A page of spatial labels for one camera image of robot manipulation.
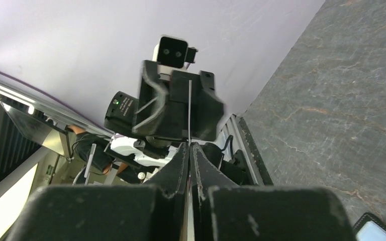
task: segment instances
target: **ceiling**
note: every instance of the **ceiling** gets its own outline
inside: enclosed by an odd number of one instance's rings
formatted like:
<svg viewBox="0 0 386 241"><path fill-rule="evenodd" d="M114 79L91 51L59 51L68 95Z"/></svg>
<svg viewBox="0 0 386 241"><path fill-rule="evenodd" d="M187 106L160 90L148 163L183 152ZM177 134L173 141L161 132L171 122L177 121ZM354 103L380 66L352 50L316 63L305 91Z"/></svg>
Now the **ceiling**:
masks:
<svg viewBox="0 0 386 241"><path fill-rule="evenodd" d="M228 113L243 113L323 2L0 0L0 81L102 126L167 34L199 50L189 70L215 73Z"/></svg>
<svg viewBox="0 0 386 241"><path fill-rule="evenodd" d="M26 112L28 106L21 104L6 96L0 95L8 101L23 108ZM44 118L40 111L34 111L34 115ZM0 105L0 182L13 170L29 158L41 146L24 138L17 130L5 110Z"/></svg>

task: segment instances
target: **floor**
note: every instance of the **floor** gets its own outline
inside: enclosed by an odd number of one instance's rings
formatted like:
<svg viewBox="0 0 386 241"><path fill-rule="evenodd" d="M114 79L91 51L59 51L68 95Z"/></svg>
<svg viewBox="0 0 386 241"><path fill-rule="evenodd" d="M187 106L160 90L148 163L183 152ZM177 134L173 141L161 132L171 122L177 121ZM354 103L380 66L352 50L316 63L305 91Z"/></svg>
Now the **floor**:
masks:
<svg viewBox="0 0 386 241"><path fill-rule="evenodd" d="M386 0L327 0L244 118L275 185L386 222Z"/></svg>

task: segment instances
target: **dark ceiling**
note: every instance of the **dark ceiling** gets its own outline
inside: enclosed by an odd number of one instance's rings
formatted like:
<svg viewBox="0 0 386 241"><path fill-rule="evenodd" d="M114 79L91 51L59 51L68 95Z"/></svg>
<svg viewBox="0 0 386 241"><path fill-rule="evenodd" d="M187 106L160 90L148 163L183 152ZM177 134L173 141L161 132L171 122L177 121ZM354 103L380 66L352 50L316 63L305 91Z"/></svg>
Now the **dark ceiling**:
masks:
<svg viewBox="0 0 386 241"><path fill-rule="evenodd" d="M26 112L28 110L28 106L22 103L3 95L0 95L1 98L11 101ZM37 110L33 115L45 118L43 113ZM21 135L4 108L0 105L0 182L40 147L40 145L29 141Z"/></svg>

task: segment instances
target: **thin metal rod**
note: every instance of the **thin metal rod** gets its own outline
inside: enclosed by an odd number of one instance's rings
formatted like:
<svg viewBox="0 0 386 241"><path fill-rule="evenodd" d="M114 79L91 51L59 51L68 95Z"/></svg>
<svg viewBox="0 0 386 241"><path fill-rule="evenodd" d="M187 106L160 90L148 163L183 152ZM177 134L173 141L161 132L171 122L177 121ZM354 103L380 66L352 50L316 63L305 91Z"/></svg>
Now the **thin metal rod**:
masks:
<svg viewBox="0 0 386 241"><path fill-rule="evenodd" d="M188 146L191 144L190 119L191 119L191 80L188 81Z"/></svg>
<svg viewBox="0 0 386 241"><path fill-rule="evenodd" d="M85 175L84 175L84 177L86 178L85 179L85 186L88 184L89 170L91 169L91 164L92 164L92 160L94 158L94 153L95 153L95 148L96 147L97 147L97 144L95 144L95 143L93 143L91 145L91 151L89 152L88 163L86 164Z"/></svg>

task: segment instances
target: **black rubber strip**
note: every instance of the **black rubber strip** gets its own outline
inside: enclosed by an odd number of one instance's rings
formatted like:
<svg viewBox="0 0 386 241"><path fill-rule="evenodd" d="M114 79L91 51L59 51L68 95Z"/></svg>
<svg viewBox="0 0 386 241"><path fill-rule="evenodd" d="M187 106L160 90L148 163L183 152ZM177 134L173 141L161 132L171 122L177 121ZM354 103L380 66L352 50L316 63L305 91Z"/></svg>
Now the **black rubber strip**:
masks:
<svg viewBox="0 0 386 241"><path fill-rule="evenodd" d="M265 167L264 161L262 160L259 150L255 144L254 138L252 137L251 132L249 131L248 126L246 125L245 120L243 118L239 118L238 120L240 128L242 128L243 133L245 134L246 143L248 144L249 149L251 150L252 158L254 159L254 162L258 167L262 182L265 186L274 185L273 181L270 178L270 174L268 173L267 168Z"/></svg>

